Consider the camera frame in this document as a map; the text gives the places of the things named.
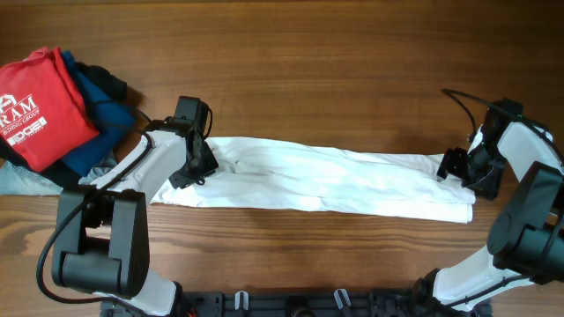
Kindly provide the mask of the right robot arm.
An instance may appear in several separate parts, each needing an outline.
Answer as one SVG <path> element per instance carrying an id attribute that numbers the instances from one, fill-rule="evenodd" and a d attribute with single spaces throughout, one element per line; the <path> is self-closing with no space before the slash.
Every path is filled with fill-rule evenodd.
<path id="1" fill-rule="evenodd" d="M 464 188 L 493 200 L 510 166 L 518 185 L 484 247 L 417 281 L 411 316 L 485 316 L 502 292 L 563 279 L 563 156 L 547 126 L 523 116 L 522 104 L 501 99 L 486 106 L 471 147 L 447 150 L 437 177 L 456 176 Z"/>

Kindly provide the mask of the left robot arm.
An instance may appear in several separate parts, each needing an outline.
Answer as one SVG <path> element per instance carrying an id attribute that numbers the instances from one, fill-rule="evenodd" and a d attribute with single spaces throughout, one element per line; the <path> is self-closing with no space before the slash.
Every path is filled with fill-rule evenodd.
<path id="1" fill-rule="evenodd" d="M 164 184 L 204 185 L 218 167 L 205 142 L 212 110 L 201 99 L 181 96 L 174 114 L 152 120 L 137 147 L 90 185 L 65 189 L 56 228 L 41 251 L 36 281 L 49 291 L 45 262 L 55 285 L 86 293 L 73 305 L 100 302 L 101 315 L 193 316 L 182 287 L 150 268 L 147 207 Z"/>

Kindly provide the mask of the white t-shirt black print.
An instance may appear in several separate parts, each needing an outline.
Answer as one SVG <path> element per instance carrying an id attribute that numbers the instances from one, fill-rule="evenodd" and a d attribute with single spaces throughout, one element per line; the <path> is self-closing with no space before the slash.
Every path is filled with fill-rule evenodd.
<path id="1" fill-rule="evenodd" d="M 336 211 L 466 224 L 476 202 L 442 155 L 369 153 L 252 137 L 213 137 L 219 169 L 203 185 L 166 182 L 156 203 L 196 208 Z"/>

